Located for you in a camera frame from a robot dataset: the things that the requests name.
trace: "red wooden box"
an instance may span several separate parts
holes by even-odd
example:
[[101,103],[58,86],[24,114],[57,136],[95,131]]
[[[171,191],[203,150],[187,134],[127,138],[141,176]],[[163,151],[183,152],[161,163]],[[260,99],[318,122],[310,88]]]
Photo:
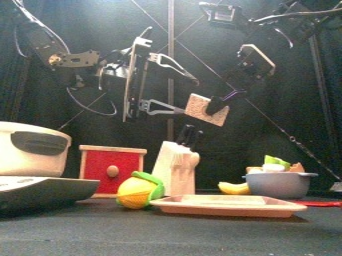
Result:
[[81,179],[101,180],[93,198],[114,198],[134,171],[143,171],[146,149],[81,145]]

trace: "pink tray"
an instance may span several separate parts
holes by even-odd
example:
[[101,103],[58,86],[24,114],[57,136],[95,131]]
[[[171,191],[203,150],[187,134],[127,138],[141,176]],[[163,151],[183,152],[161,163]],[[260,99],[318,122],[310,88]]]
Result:
[[166,213],[214,216],[289,218],[308,207],[264,196],[182,195],[153,200]]

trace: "yellow toy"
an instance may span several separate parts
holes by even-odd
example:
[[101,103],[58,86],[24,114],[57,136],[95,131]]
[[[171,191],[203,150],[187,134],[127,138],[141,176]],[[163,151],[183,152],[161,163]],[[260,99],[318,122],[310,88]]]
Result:
[[118,189],[117,203],[130,209],[142,209],[150,201],[165,196],[163,182],[146,172],[134,171]]
[[221,192],[226,195],[250,195],[252,194],[248,182],[241,184],[220,182],[218,186],[220,186]]

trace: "table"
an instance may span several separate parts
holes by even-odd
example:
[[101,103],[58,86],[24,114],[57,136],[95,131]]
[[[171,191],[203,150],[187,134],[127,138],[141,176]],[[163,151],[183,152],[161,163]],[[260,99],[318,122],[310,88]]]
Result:
[[342,251],[342,209],[309,207],[285,219],[214,217],[87,199],[2,216],[0,231],[2,256],[334,256]]

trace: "white bowl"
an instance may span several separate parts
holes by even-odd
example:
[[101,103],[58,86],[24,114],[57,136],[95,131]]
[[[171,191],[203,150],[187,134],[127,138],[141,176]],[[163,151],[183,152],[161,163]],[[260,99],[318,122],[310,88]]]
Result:
[[278,172],[249,173],[246,181],[253,195],[278,199],[300,199],[306,196],[316,173]]
[[0,175],[61,177],[71,137],[53,129],[0,122]]

